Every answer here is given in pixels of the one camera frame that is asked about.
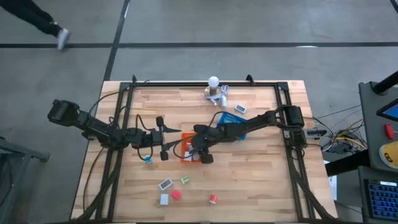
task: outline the white sneaker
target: white sneaker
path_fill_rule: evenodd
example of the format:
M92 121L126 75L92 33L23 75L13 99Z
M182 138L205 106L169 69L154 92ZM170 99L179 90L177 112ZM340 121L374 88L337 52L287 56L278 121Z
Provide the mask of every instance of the white sneaker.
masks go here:
M62 29L58 33L58 41L57 41L57 48L58 50L62 50L65 44L68 42L70 37L70 32L67 29Z

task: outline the wooden tabletop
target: wooden tabletop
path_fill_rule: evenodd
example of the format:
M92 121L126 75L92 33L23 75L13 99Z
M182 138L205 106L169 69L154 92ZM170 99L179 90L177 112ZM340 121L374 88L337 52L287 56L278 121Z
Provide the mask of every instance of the wooden tabletop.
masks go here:
M305 117L312 117L303 81L289 83L292 104L300 106ZM120 82L105 82L101 96L118 91ZM169 128L192 133L194 124L208 124L220 107L203 99L202 87L146 87L136 88L132 97L129 127L134 127L136 114L142 116L147 128L155 128L155 118L163 116ZM98 105L96 117L108 122L113 116L117 95L105 98ZM233 87L227 95L225 111L249 119L267 110L276 109L272 87ZM248 108L246 114L234 110L236 104ZM305 128L313 128L313 121L305 119ZM167 134L166 141L181 139L181 133ZM82 214L83 188L90 167L101 150L98 142L88 146L72 218ZM275 127L263 128L246 136L243 141L221 143L210 148L212 164L185 164L169 152L169 160L161 161L160 147L154 148L153 164L146 165L133 148L123 155L114 222L279 222L296 221L292 187L287 168L282 132ZM141 149L142 155L150 149ZM104 169L106 150L93 169L86 197L86 206L98 193ZM308 146L304 157L310 188L327 211L336 216L336 208L318 146ZM180 178L189 176L183 185ZM161 192L158 184L170 177L174 184ZM160 207L160 194L179 190L178 201L169 197L169 206ZM211 207L210 195L218 196ZM306 213L304 196L302 207Z

